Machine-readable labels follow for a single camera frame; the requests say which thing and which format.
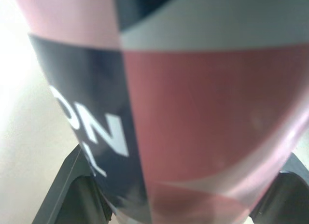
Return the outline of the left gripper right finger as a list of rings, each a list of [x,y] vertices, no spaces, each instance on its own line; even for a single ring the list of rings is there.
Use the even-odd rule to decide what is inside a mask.
[[[309,170],[291,154],[250,214],[255,224],[309,223]]]

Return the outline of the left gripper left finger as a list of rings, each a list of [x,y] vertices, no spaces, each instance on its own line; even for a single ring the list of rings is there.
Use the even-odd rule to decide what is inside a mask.
[[[112,210],[100,194],[80,146],[66,157],[34,224],[109,224]]]

